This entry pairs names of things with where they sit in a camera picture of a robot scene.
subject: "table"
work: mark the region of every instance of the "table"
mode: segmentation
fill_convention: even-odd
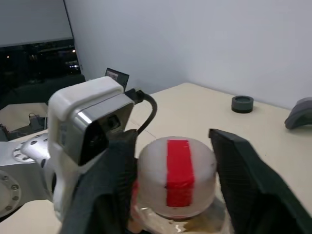
[[[287,130],[284,121],[290,110],[255,102],[253,112],[238,114],[231,110],[233,96],[190,83],[152,96],[158,103],[158,113],[139,136],[136,156],[144,146],[160,137],[190,137],[212,147],[208,139],[210,128],[231,132],[250,141],[260,157],[283,177],[312,214],[312,128]],[[149,103],[138,104],[127,129],[138,128],[150,111]],[[53,205],[48,201],[34,201],[2,222],[0,233],[5,230],[6,234],[22,231],[56,234],[59,227]]]

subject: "red tape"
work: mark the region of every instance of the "red tape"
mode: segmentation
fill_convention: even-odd
[[[167,141],[167,206],[186,207],[193,200],[194,172],[188,140]]]

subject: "black cable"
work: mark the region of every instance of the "black cable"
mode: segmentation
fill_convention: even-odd
[[[140,135],[140,133],[143,132],[144,129],[152,122],[152,120],[154,119],[154,117],[155,117],[155,115],[157,113],[157,103],[154,100],[154,98],[152,98],[150,95],[144,93],[143,100],[146,100],[147,102],[150,103],[150,105],[152,106],[152,112],[151,112],[150,116],[147,118],[147,120],[137,130],[137,134],[138,135]]]

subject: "white cylinder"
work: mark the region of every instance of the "white cylinder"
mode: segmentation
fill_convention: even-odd
[[[138,159],[139,199],[159,215],[188,218],[203,212],[215,196],[216,159],[200,141],[160,138]]]

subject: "screw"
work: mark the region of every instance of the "screw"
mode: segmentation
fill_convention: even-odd
[[[13,185],[11,186],[11,189],[17,190],[17,189],[19,189],[19,186],[18,186],[17,184],[13,184]]]

